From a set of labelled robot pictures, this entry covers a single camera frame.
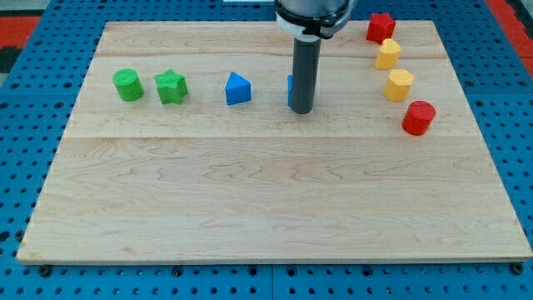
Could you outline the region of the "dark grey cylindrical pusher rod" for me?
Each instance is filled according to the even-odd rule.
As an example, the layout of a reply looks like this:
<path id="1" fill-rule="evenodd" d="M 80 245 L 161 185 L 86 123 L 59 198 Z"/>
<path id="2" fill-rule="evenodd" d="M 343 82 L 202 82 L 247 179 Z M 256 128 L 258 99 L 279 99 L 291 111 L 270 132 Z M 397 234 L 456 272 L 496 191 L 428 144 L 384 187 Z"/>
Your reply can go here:
<path id="1" fill-rule="evenodd" d="M 291 109 L 307 114 L 313 109 L 321 39 L 313 42 L 294 40 L 291 85 Z"/>

